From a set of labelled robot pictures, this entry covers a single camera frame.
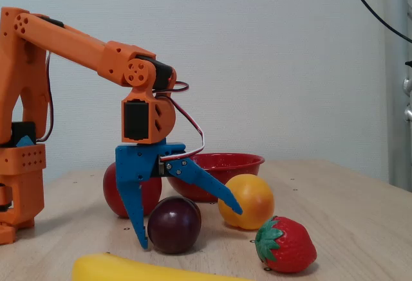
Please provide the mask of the blue gripper body with motor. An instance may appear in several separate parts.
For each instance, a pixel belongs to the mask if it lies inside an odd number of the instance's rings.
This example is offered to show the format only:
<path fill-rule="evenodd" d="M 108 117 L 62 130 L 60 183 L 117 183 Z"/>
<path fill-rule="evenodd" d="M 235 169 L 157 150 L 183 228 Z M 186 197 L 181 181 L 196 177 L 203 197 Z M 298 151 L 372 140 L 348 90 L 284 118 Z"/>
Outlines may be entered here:
<path fill-rule="evenodd" d="M 177 177 L 186 182 L 186 177 L 177 175 L 177 168 L 166 169 L 160 156 L 183 153 L 183 143 L 160 142 L 156 144 L 119 145 L 116 148 L 117 185 L 124 181 L 140 183 L 152 177 Z"/>

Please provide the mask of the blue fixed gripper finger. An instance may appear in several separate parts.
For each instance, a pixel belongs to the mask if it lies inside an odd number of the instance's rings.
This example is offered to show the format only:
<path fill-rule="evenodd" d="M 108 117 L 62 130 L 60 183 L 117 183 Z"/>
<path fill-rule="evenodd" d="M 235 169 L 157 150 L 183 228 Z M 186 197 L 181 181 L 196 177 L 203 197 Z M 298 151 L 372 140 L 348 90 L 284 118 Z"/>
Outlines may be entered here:
<path fill-rule="evenodd" d="M 118 184 L 118 191 L 141 247 L 148 249 L 140 183 L 137 181 L 121 181 Z"/>

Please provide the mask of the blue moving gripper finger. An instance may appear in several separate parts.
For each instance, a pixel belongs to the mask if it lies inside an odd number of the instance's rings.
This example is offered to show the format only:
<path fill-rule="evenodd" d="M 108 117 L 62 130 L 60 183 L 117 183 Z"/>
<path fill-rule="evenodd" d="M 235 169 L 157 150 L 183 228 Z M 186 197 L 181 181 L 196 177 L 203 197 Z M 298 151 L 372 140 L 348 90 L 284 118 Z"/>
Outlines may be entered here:
<path fill-rule="evenodd" d="M 168 160 L 165 162 L 165 169 L 171 176 L 190 185 L 196 185 L 214 197 L 221 199 L 236 214 L 241 215 L 243 213 L 232 192 L 193 160 L 189 158 Z"/>

